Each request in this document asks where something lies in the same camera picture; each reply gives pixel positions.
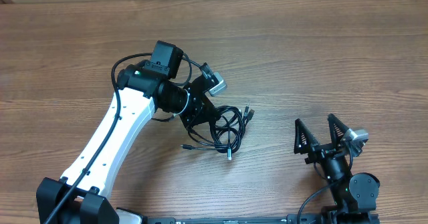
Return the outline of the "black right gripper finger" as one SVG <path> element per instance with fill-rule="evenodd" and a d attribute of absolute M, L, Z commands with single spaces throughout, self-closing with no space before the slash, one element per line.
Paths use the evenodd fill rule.
<path fill-rule="evenodd" d="M 295 131 L 295 154 L 313 152 L 315 147 L 320 144 L 299 118 L 295 120 Z"/>
<path fill-rule="evenodd" d="M 350 128 L 341 122 L 334 114 L 329 114 L 327 120 L 332 144 L 340 144 L 342 137 Z"/>

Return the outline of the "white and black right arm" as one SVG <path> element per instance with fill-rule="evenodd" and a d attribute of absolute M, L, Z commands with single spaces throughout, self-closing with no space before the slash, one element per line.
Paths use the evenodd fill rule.
<path fill-rule="evenodd" d="M 317 174 L 327 182 L 311 194 L 300 206 L 296 216 L 287 219 L 296 223 L 379 223 L 373 211 L 377 208 L 380 181 L 370 173 L 352 173 L 356 157 L 369 140 L 368 131 L 350 128 L 334 114 L 328 115 L 331 142 L 320 144 L 306 125 L 295 120 L 296 154 L 306 154 L 306 164 L 312 164 Z M 319 214 L 304 214 L 306 205 L 329 190 L 334 204 L 325 206 Z"/>

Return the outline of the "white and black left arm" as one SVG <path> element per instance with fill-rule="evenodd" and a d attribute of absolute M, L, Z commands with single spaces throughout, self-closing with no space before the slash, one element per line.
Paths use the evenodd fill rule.
<path fill-rule="evenodd" d="M 219 119 L 207 98 L 227 87 L 219 73 L 202 64 L 198 78 L 174 83 L 180 63 L 189 57 L 164 41 L 138 57 L 138 64 L 111 71 L 113 99 L 79 157 L 58 180 L 44 178 L 38 186 L 41 223 L 146 223 L 143 215 L 115 209 L 109 202 L 118 171 L 139 132 L 158 109 L 179 116 L 185 128 Z"/>

